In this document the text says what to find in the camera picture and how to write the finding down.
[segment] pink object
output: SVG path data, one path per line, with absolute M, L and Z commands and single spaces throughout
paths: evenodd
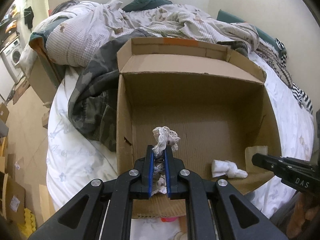
M 177 220 L 177 218 L 161 218 L 162 222 L 173 222 L 175 220 Z

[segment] metal rivet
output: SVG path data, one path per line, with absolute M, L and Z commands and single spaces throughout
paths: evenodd
M 181 171 L 180 171 L 180 174 L 181 174 L 182 176 L 189 176 L 189 175 L 190 175 L 190 171 L 188 171 L 188 170 L 181 170 Z
M 129 175 L 130 176 L 137 176 L 139 174 L 139 171 L 138 170 L 131 170 L 129 171 Z
M 228 182 L 227 182 L 225 179 L 219 179 L 219 180 L 218 180 L 218 184 L 219 184 L 221 187 L 225 187 L 226 185 L 228 185 Z
M 101 184 L 101 180 L 99 179 L 94 179 L 93 181 L 91 181 L 91 185 L 94 187 L 100 186 Z

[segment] camouflage jacket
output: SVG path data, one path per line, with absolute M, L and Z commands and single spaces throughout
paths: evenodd
M 117 52 L 130 39 L 151 37 L 141 29 L 104 44 L 79 76 L 68 103 L 68 117 L 87 139 L 116 151 L 119 70 Z

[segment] orange tape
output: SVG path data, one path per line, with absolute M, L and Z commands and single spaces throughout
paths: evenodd
M 164 44 L 169 45 L 181 45 L 181 46 L 190 46 L 190 47 L 198 47 L 199 42 L 195 40 L 185 40 L 179 38 L 163 38 Z

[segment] washing machine door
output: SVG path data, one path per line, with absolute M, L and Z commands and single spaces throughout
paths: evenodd
M 20 56 L 21 53 L 19 51 L 19 48 L 13 49 L 13 51 L 11 52 L 11 62 L 13 66 L 15 66 L 19 62 Z

